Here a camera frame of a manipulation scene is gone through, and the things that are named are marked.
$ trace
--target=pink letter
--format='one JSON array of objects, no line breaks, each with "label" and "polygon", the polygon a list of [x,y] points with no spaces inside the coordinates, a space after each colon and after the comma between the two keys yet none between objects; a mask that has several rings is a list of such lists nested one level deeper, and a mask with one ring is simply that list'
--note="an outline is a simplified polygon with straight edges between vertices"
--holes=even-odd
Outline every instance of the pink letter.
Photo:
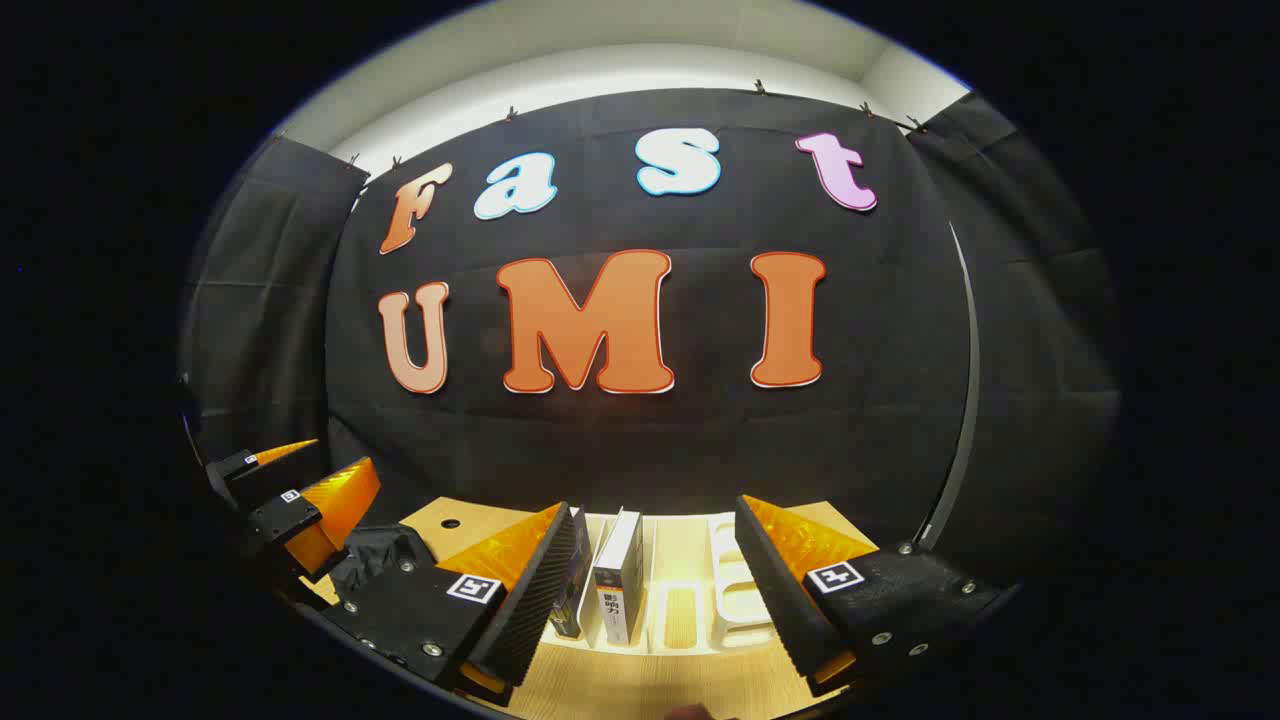
[{"label": "pink letter", "polygon": [[832,200],[850,210],[870,210],[876,206],[876,193],[858,187],[854,172],[849,169],[850,164],[861,168],[863,156],[841,147],[836,136],[823,132],[801,137],[796,141],[796,147],[813,155],[813,164],[818,165],[818,179]]},{"label": "pink letter", "polygon": [[422,306],[422,332],[426,334],[426,365],[419,366],[408,356],[404,333],[404,309],[408,295],[393,292],[378,301],[378,314],[383,316],[383,338],[387,341],[387,361],[392,375],[404,389],[430,395],[444,384],[449,357],[444,350],[444,310],[440,307],[449,296],[449,286],[426,283],[417,288],[415,299]]}]

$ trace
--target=wooden surface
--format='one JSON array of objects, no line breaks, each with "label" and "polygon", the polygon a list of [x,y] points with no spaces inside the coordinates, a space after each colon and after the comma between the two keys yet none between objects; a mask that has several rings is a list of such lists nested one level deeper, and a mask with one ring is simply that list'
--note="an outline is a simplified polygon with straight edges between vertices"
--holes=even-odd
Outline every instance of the wooden surface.
[{"label": "wooden surface", "polygon": [[[788,510],[874,547],[828,502]],[[443,560],[529,515],[442,497],[402,523],[416,529]],[[442,523],[451,519],[461,524],[444,528]],[[338,601],[329,578],[314,589],[329,602]],[[489,707],[529,720],[658,720],[673,707],[700,702],[717,719],[755,720],[795,712],[835,694],[812,697],[777,638],[750,650],[696,656],[616,655],[541,643],[511,706]]]}]

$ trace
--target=black cloth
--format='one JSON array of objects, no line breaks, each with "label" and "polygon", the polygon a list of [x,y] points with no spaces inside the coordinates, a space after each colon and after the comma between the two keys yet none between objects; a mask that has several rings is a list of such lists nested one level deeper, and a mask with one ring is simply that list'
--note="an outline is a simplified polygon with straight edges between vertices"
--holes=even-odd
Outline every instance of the black cloth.
[{"label": "black cloth", "polygon": [[[718,183],[696,196],[648,195],[636,141],[700,127],[721,143]],[[861,154],[869,213],[824,192],[799,137],[831,132]],[[556,158],[554,200],[480,220],[485,176],[516,155]],[[379,255],[396,191],[443,163],[453,176],[404,247]],[[672,391],[515,395],[508,297],[495,273],[550,259],[579,302],[605,258],[672,258],[660,291]],[[822,378],[762,389],[765,251],[815,255],[814,354]],[[448,379],[413,395],[392,377],[378,300],[445,282]],[[406,319],[425,361],[421,310]],[[721,90],[627,92],[566,102],[466,133],[376,178],[343,232],[329,287],[325,378],[334,462],[367,454],[383,478],[369,523],[436,496],[539,510],[562,497],[600,511],[721,512],[749,493],[794,505],[829,500],[877,538],[914,533],[945,478],[964,409],[968,307],[945,205],[919,154],[888,120],[828,102]]]},{"label": "black cloth", "polygon": [[909,141],[964,251],[980,368],[972,455],[936,550],[1009,579],[1065,550],[1111,450],[1126,343],[1101,238],[1028,137],[974,94],[924,128]]},{"label": "black cloth", "polygon": [[193,437],[206,461],[243,448],[328,442],[329,268],[367,177],[325,152],[273,138],[214,208],[192,252],[178,346],[178,373],[198,411]]},{"label": "black cloth", "polygon": [[401,562],[410,561],[415,568],[435,565],[417,530],[398,523],[356,528],[347,537],[347,559],[329,571],[342,600],[387,570],[399,571]]}]

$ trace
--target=white organizer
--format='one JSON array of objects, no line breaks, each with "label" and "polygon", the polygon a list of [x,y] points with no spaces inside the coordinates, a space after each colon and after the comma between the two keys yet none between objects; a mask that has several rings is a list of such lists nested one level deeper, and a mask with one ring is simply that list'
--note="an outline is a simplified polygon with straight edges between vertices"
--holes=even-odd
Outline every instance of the white organizer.
[{"label": "white organizer", "polygon": [[[773,624],[764,601],[733,541],[733,512],[722,512],[644,518],[641,546],[646,569],[635,638],[626,647],[609,643],[599,615],[594,555],[599,552],[600,538],[607,537],[613,519],[614,515],[586,515],[593,573],[577,610],[582,635],[566,638],[548,623],[541,642],[620,655],[713,655],[756,647],[773,639]],[[675,589],[694,592],[692,647],[672,648],[666,642],[667,601]]]}]

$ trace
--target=black curtain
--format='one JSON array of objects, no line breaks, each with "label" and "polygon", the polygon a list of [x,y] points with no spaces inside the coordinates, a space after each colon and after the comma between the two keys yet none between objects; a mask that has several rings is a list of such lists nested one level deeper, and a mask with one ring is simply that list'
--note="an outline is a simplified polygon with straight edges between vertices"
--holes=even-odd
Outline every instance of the black curtain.
[{"label": "black curtain", "polygon": [[[657,128],[707,128],[719,181],[696,196],[648,195],[636,141]],[[827,196],[806,135],[859,151],[869,213]],[[545,208],[480,220],[485,176],[516,155],[556,158]],[[396,191],[452,163],[413,240],[379,255]],[[548,258],[581,302],[605,258],[660,250],[669,392],[618,396],[557,379],[545,395],[503,388],[511,368],[508,297],[497,270]],[[764,290],[750,270],[765,251],[827,265],[815,290],[822,378],[762,389]],[[378,300],[447,282],[448,379],[413,395],[387,364]],[[425,361],[421,311],[406,332]],[[588,510],[719,512],[749,493],[781,505],[829,500],[876,538],[910,537],[955,450],[969,331],[945,205],[919,154],[883,118],[809,99],[731,90],[626,92],[517,115],[406,159],[374,179],[334,264],[326,389],[335,462],[370,455],[384,480],[366,521],[396,521],[440,495],[538,510],[562,498]]]},{"label": "black curtain", "polygon": [[975,94],[924,129],[909,141],[964,251],[980,368],[968,466],[937,550],[1005,577],[1070,551],[1060,543],[1112,447],[1126,343],[1102,241],[1030,140]]},{"label": "black curtain", "polygon": [[329,273],[367,177],[276,137],[215,205],[191,259],[178,346],[205,461],[302,439],[328,443]]}]

